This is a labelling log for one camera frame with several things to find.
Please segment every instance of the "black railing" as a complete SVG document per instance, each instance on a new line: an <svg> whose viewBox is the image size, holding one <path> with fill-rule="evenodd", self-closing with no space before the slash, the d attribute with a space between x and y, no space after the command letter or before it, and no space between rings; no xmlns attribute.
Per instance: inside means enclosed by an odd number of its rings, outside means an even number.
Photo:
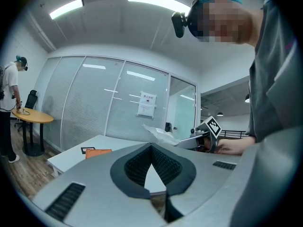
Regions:
<svg viewBox="0 0 303 227"><path fill-rule="evenodd" d="M247 137L245 131L221 131L220 138L233 138L233 139L242 139Z"/></svg>

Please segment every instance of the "white cloth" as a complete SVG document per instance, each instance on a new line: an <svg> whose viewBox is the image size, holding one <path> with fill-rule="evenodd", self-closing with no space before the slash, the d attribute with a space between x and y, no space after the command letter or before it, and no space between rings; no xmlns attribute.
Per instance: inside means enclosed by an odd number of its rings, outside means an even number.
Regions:
<svg viewBox="0 0 303 227"><path fill-rule="evenodd" d="M3 74L4 98L0 100L1 112L7 112L14 108L14 105L16 104L16 100L11 98L14 93L12 86L18 85L18 69L16 64L14 62L10 62L9 64L4 66L4 69L5 69Z"/></svg>

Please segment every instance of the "orange box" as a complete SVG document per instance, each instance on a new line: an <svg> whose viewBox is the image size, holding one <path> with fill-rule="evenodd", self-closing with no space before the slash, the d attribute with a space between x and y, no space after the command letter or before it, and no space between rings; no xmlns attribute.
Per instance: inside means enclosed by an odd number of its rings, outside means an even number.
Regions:
<svg viewBox="0 0 303 227"><path fill-rule="evenodd" d="M85 159L112 152L111 149L86 149Z"/></svg>

